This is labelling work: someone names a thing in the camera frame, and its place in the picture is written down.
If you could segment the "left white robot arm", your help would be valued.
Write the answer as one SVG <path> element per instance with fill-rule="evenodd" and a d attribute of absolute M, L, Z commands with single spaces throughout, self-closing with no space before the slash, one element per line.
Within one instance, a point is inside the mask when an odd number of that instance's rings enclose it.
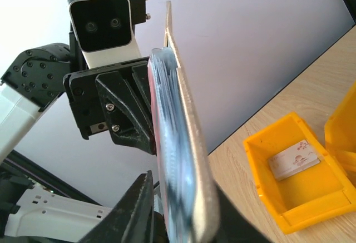
<path fill-rule="evenodd" d="M 108 132 L 114 144 L 156 153 L 148 59 L 89 68 L 77 46 L 49 44 L 21 52 L 1 77 L 1 158 L 66 95 L 83 139 Z"/>

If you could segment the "black aluminium frame rail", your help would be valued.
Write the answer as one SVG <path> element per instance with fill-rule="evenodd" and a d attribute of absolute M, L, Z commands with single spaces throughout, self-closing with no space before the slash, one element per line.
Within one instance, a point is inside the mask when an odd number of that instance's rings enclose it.
<path fill-rule="evenodd" d="M 56 195 L 61 195 L 71 199 L 87 202 L 94 205 L 99 205 L 98 202 L 67 184 L 57 176 L 45 170 L 40 165 L 31 161 L 19 152 L 13 150 L 3 161 L 8 167 L 14 169 L 15 174 L 23 175 L 32 179 L 35 182 L 43 185 Z"/>

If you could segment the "pink floral card stack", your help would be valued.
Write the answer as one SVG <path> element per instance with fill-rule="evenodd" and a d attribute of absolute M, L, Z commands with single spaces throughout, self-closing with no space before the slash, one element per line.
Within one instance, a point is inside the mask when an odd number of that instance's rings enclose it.
<path fill-rule="evenodd" d="M 268 159 L 272 174 L 278 181 L 296 175 L 319 163 L 318 153 L 307 140 L 301 140 Z"/>

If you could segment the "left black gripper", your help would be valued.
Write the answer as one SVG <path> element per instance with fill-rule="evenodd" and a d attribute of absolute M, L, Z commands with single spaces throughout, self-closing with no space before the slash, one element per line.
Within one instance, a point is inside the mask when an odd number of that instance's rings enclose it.
<path fill-rule="evenodd" d="M 148 60 L 65 75 L 63 85 L 83 139 L 108 131 L 114 144 L 155 155 Z"/>

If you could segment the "yellow bin with pink cards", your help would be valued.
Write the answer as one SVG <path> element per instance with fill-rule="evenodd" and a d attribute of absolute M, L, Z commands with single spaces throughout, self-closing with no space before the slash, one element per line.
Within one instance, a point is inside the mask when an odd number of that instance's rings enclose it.
<path fill-rule="evenodd" d="M 317 140 L 295 112 L 244 140 L 257 193 L 284 234 L 355 211 L 355 187 L 339 162 Z M 271 162 L 296 146 L 311 148 L 317 164 L 297 167 L 298 173 L 277 177 Z"/>

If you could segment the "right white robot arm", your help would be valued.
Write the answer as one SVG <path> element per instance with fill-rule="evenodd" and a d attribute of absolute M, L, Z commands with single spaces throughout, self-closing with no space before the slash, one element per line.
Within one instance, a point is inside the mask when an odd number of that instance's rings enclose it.
<path fill-rule="evenodd" d="M 1 191 L 1 235 L 68 242 L 267 242 L 219 188 L 219 203 L 197 223 L 168 181 L 160 182 L 164 214 L 154 210 L 152 173 L 141 174 L 113 208 L 52 194 L 30 180 L 9 178 Z"/>

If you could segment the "beige leather card holder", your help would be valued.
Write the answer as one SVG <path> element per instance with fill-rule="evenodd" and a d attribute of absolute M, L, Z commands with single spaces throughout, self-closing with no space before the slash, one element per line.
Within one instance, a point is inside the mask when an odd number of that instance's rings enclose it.
<path fill-rule="evenodd" d="M 220 206 L 166 3 L 164 44 L 147 65 L 161 201 L 170 242 L 212 242 Z"/>

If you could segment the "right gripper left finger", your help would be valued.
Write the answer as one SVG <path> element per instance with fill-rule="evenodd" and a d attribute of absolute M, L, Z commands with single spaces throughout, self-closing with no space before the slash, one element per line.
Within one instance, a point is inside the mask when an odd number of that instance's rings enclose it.
<path fill-rule="evenodd" d="M 154 184 L 151 171 L 142 173 L 116 206 L 79 242 L 153 242 Z"/>

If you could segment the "yellow bin with black cards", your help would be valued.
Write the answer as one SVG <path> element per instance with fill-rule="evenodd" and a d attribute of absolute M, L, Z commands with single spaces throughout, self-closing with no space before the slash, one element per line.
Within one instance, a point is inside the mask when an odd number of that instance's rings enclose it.
<path fill-rule="evenodd" d="M 355 184 L 355 84 L 324 126 L 325 146 Z"/>

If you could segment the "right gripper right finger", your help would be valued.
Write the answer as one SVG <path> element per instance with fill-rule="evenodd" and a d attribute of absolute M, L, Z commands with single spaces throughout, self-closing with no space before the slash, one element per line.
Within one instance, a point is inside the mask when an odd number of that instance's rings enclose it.
<path fill-rule="evenodd" d="M 220 227 L 215 235 L 217 243 L 270 243 L 253 224 L 251 224 L 228 199 L 216 183 L 220 203 Z"/>

